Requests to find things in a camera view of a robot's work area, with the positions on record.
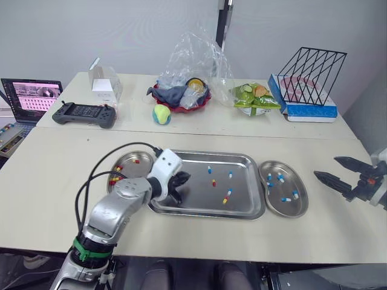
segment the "stainless steel tray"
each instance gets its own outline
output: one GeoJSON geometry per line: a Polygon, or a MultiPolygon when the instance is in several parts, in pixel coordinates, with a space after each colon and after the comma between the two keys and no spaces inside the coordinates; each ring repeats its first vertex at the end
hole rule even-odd
{"type": "MultiPolygon", "coordinates": [[[[122,166],[120,173],[124,174],[127,178],[146,177],[152,170],[153,157],[144,151],[133,151],[121,156],[113,165],[112,171],[115,171],[117,166],[122,166]]],[[[113,190],[113,185],[109,184],[112,178],[118,177],[118,175],[110,174],[108,178],[108,193],[113,190]]]]}
{"type": "Polygon", "coordinates": [[[308,195],[304,183],[297,173],[285,163],[279,161],[266,161],[259,166],[259,175],[265,187],[266,204],[271,211],[287,218],[298,218],[308,209],[308,195]],[[278,180],[278,173],[284,176],[284,182],[278,180]],[[293,196],[293,191],[298,192],[298,199],[293,196]],[[283,202],[282,198],[290,198],[291,201],[283,202]]]}
{"type": "Polygon", "coordinates": [[[191,174],[187,183],[177,188],[182,203],[170,196],[164,201],[151,201],[157,213],[218,218],[257,219],[265,211],[258,168],[242,154],[173,150],[182,160],[182,171],[191,174]],[[226,204],[223,199],[232,193],[226,204]]]}

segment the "dark pants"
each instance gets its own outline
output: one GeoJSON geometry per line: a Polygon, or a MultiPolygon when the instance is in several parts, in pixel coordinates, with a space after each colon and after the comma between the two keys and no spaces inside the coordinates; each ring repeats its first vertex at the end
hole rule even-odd
{"type": "MultiPolygon", "coordinates": [[[[243,272],[232,263],[222,263],[215,270],[215,284],[219,290],[253,290],[243,272]]],[[[145,275],[141,290],[171,290],[172,273],[167,263],[153,264],[145,275]]]]}

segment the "paper box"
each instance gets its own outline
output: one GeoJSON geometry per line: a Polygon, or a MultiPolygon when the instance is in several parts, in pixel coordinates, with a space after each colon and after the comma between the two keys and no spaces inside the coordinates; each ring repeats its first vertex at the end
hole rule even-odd
{"type": "Polygon", "coordinates": [[[122,94],[121,81],[113,68],[100,66],[99,60],[98,57],[89,69],[91,90],[99,103],[116,108],[122,94]]]}
{"type": "Polygon", "coordinates": [[[281,113],[287,114],[289,121],[333,123],[337,118],[336,104],[325,91],[322,92],[328,97],[325,105],[311,105],[284,101],[281,94],[285,94],[286,87],[278,83],[276,74],[270,76],[268,85],[275,100],[281,105],[281,113]]]}

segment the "green band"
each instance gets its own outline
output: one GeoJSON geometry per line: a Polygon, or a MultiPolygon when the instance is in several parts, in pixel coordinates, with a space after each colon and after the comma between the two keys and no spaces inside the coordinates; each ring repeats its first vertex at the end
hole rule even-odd
{"type": "Polygon", "coordinates": [[[78,242],[77,238],[74,239],[73,246],[79,251],[80,253],[79,259],[83,262],[86,261],[87,259],[92,259],[92,258],[99,258],[99,259],[107,258],[113,253],[113,251],[108,253],[95,253],[95,252],[88,251],[78,242]]]}

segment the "game controller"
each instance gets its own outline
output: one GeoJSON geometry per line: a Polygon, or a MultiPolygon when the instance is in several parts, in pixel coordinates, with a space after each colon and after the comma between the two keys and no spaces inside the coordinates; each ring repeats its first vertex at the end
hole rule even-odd
{"type": "Polygon", "coordinates": [[[115,122],[115,110],[108,105],[92,106],[75,103],[65,103],[55,112],[53,120],[58,124],[67,122],[93,123],[103,129],[109,129],[115,122]]]}

